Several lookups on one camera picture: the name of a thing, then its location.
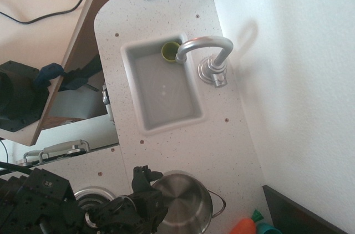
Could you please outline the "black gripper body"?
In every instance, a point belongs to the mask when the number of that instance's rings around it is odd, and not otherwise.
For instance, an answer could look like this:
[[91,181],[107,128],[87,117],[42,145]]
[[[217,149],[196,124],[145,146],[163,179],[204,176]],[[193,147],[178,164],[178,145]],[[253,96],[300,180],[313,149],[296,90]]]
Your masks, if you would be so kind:
[[90,224],[102,233],[156,233],[168,213],[159,190],[121,195],[90,209]]

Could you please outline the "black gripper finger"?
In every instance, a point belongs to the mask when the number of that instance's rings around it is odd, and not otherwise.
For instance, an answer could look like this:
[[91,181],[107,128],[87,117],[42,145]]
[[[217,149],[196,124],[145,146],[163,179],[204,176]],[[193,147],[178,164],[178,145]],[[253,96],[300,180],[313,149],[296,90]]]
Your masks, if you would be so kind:
[[156,180],[161,179],[163,176],[164,176],[164,175],[163,175],[163,173],[161,173],[161,172],[158,172],[158,171],[151,171],[151,172],[149,173],[149,181],[150,181],[150,182],[154,182],[154,181],[156,181]]
[[131,182],[133,192],[147,192],[151,190],[150,169],[148,165],[135,167],[133,175]]

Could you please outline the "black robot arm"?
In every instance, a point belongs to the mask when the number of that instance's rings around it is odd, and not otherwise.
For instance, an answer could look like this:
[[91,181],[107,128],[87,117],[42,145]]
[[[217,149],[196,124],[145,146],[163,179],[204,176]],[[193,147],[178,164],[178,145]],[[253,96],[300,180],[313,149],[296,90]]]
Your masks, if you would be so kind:
[[148,166],[134,168],[132,194],[88,208],[63,177],[6,162],[1,168],[22,173],[1,180],[1,233],[156,233],[168,213],[151,185],[163,174]]

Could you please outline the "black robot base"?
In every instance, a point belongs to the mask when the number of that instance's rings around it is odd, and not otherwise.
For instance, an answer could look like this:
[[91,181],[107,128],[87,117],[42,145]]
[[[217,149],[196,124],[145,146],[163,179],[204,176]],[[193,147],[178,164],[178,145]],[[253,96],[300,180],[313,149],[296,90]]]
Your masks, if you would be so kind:
[[48,99],[47,88],[33,81],[39,70],[15,61],[1,64],[1,129],[12,133],[38,121]]

